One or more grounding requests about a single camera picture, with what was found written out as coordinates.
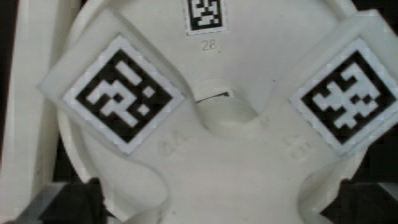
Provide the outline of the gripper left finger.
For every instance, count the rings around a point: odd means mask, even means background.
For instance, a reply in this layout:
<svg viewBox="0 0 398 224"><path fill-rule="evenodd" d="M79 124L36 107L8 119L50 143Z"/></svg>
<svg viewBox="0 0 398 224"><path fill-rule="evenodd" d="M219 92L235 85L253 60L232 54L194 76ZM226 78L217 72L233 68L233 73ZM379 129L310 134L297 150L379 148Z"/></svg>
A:
<svg viewBox="0 0 398 224"><path fill-rule="evenodd" d="M49 184L11 224L107 224L100 179Z"/></svg>

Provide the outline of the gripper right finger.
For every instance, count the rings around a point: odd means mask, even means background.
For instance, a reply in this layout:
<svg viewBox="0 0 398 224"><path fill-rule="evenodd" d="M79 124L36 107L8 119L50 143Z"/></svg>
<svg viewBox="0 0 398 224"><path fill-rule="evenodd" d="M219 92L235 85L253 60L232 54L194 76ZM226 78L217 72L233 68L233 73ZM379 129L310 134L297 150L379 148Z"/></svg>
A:
<svg viewBox="0 0 398 224"><path fill-rule="evenodd" d="M379 184L345 180L322 215L333 224L398 224L398 200Z"/></svg>

